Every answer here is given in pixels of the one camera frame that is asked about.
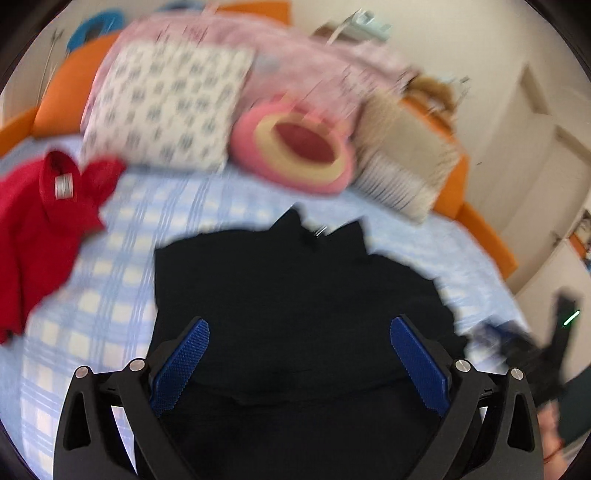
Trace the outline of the black large garment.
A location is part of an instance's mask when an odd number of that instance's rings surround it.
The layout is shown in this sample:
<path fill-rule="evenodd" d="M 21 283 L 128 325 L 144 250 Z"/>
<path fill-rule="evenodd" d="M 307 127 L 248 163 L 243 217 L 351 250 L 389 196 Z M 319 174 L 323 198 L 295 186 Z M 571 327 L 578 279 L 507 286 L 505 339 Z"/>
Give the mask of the black large garment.
<path fill-rule="evenodd" d="M 154 253 L 154 345 L 195 318 L 211 340 L 161 425 L 200 479 L 403 479 L 440 425 L 390 341 L 407 316 L 460 357 L 435 284 L 370 254 L 359 222 L 312 233 L 297 210 L 266 230 Z"/>

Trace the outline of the blue checked bed sheet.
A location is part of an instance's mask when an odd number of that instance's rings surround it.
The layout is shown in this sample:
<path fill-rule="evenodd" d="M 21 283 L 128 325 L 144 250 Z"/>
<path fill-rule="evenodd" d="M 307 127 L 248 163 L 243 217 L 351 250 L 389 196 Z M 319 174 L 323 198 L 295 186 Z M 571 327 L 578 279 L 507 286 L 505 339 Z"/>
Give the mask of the blue checked bed sheet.
<path fill-rule="evenodd" d="M 493 259 L 456 221 L 433 214 L 416 225 L 351 189 L 308 195 L 235 167 L 217 175 L 130 168 L 101 208 L 106 231 L 83 244 L 66 283 L 33 310 L 25 334 L 1 349 L 1 420 L 34 475 L 53 475 L 75 369 L 117 370 L 147 352 L 156 318 L 154 249 L 221 228 L 266 228 L 293 206 L 311 229 L 362 221 L 370 251 L 435 282 L 459 333 L 486 320 L 525 324 Z"/>

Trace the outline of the red garment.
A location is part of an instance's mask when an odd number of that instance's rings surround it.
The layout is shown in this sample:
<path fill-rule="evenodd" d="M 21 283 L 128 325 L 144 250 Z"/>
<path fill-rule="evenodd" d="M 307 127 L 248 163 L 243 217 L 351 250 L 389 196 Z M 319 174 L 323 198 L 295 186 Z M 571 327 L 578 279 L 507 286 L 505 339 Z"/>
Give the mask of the red garment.
<path fill-rule="evenodd" d="M 1 180 L 1 341 L 24 333 L 31 311 L 68 280 L 83 240 L 105 229 L 100 207 L 125 170 L 99 158 L 83 170 L 51 150 Z"/>

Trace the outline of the beige patchwork pillow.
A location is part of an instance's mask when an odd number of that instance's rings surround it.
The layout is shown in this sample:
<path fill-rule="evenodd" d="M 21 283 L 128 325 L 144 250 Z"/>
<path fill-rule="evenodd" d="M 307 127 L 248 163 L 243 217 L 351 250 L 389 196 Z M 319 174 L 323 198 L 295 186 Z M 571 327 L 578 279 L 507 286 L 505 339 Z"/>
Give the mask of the beige patchwork pillow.
<path fill-rule="evenodd" d="M 363 105 L 353 144 L 353 186 L 415 223 L 426 220 L 461 159 L 453 140 L 385 90 Z"/>

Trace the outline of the brown plush toy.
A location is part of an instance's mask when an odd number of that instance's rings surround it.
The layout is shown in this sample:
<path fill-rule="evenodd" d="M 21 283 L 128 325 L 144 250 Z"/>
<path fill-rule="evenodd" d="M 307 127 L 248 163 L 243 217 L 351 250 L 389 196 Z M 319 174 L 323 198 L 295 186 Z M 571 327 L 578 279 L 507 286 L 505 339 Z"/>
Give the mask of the brown plush toy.
<path fill-rule="evenodd" d="M 459 101 L 452 83 L 426 74 L 419 74 L 410 80 L 405 95 L 421 100 L 435 100 L 447 110 L 455 110 Z"/>

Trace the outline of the white floral pillow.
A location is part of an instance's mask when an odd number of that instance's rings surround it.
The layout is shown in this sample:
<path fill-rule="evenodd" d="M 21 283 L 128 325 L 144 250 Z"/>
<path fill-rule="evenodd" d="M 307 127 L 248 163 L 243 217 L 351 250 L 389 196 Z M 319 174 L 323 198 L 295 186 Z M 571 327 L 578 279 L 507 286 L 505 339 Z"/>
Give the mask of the white floral pillow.
<path fill-rule="evenodd" d="M 187 41 L 133 41 L 116 56 L 84 130 L 81 161 L 221 172 L 256 54 Z"/>

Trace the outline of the pink bear plush cushion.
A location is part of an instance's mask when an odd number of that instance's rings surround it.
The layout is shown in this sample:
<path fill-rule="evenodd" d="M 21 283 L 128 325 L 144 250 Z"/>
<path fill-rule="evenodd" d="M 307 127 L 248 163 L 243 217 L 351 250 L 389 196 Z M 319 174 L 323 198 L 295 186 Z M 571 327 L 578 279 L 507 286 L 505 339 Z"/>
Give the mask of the pink bear plush cushion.
<path fill-rule="evenodd" d="M 344 191 L 356 166 L 346 129 L 284 98 L 240 115 L 229 151 L 235 163 L 267 181 L 318 195 Z"/>

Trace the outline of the pink Hello Kitty quilt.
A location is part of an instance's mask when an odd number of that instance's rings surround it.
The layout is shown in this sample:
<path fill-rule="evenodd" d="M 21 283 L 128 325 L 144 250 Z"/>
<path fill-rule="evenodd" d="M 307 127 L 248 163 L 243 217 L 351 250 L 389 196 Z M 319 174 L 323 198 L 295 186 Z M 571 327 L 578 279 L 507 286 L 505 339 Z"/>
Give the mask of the pink Hello Kitty quilt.
<path fill-rule="evenodd" d="M 404 93 L 419 71 L 386 45 L 365 41 L 332 44 L 280 22 L 231 12 L 159 12 L 132 22 L 98 68 L 82 115 L 88 123 L 97 96 L 119 51 L 134 40 L 190 41 L 256 52 L 236 111 L 286 95 L 351 135 L 360 107 L 377 88 Z"/>

